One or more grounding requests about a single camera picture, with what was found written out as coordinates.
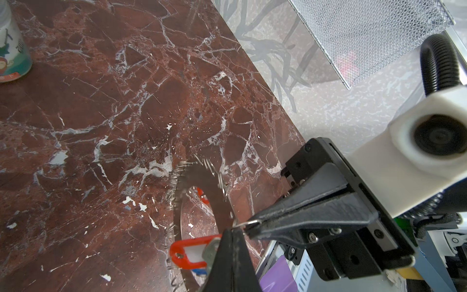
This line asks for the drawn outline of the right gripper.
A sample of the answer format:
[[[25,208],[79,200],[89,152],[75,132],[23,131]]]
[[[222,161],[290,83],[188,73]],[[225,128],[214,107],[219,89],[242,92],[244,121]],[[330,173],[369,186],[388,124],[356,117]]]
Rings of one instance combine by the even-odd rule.
[[[250,218],[249,238],[305,249],[324,281],[413,265],[413,244],[330,139],[310,139],[282,175],[290,196]]]

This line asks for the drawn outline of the blue key tag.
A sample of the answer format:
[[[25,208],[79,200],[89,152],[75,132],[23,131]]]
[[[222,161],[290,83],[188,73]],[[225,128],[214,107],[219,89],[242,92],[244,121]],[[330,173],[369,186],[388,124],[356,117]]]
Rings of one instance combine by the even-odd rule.
[[[207,270],[204,268],[192,269],[192,272],[197,276],[207,276]]]

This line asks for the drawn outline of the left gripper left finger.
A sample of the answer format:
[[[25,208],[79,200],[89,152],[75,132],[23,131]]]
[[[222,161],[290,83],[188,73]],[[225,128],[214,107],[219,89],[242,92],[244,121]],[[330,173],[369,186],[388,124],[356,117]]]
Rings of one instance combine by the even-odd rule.
[[[204,249],[202,258],[207,263],[208,275],[200,292],[231,292],[233,264],[233,230],[225,230]]]

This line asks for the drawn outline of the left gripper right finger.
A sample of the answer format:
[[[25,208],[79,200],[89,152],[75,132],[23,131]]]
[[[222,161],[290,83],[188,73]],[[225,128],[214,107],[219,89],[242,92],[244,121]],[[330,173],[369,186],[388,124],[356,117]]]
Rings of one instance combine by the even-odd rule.
[[[242,231],[232,233],[232,291],[262,292]]]

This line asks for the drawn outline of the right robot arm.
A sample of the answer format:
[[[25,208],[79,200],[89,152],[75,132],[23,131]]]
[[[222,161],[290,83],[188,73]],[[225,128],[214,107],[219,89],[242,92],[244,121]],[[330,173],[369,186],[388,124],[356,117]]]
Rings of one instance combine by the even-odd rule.
[[[449,38],[425,39],[420,64],[424,99],[349,157],[328,138],[310,139],[283,169],[291,194],[249,220],[249,238],[306,250],[324,281],[414,264],[395,218],[432,212],[467,177],[467,88]]]

